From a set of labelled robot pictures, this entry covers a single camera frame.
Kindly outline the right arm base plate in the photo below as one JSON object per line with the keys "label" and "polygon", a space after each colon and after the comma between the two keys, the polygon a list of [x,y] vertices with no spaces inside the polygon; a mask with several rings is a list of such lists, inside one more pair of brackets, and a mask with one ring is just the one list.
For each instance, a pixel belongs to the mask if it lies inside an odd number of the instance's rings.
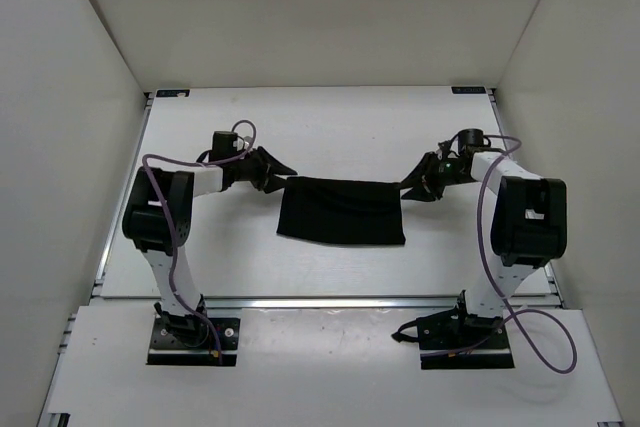
{"label": "right arm base plate", "polygon": [[504,318],[471,314],[463,300],[449,310],[402,324],[391,338],[418,346],[423,371],[515,367]]}

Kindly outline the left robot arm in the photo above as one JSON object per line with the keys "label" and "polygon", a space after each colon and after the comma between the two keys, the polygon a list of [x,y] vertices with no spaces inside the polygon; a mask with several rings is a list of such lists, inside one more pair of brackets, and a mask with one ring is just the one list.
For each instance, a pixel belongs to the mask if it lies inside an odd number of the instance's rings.
{"label": "left robot arm", "polygon": [[122,217],[123,235],[152,270],[160,294],[155,310],[164,328],[186,348],[207,348],[216,358],[222,357],[220,334],[186,253],[193,203],[238,182],[265,194],[285,187],[297,171],[256,147],[255,138],[241,136],[236,128],[216,131],[211,147],[193,162],[143,155]]}

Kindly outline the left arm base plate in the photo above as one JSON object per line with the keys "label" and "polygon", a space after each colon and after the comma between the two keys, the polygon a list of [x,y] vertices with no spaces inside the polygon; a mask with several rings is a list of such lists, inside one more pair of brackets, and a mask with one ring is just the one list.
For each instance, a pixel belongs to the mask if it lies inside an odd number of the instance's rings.
{"label": "left arm base plate", "polygon": [[174,316],[154,304],[147,364],[151,366],[234,367],[237,363],[241,319],[209,317],[209,325],[192,315]]}

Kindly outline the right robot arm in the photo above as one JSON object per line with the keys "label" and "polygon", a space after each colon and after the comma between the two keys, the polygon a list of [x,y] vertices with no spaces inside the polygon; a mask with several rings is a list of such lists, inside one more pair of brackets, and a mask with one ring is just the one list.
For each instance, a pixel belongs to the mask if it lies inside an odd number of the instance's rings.
{"label": "right robot arm", "polygon": [[404,200],[434,202],[449,186],[478,182],[476,229],[483,273],[463,291],[448,323],[449,338],[471,347],[502,320],[520,285],[564,255],[567,187],[522,168],[492,144],[498,135],[464,129],[427,152],[399,183]]}

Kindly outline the black skirt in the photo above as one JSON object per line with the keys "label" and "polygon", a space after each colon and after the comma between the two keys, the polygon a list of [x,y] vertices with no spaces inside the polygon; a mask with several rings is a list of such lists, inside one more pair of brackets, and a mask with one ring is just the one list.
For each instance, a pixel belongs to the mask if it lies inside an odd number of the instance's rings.
{"label": "black skirt", "polygon": [[387,182],[290,178],[277,234],[335,246],[403,246],[400,191]]}

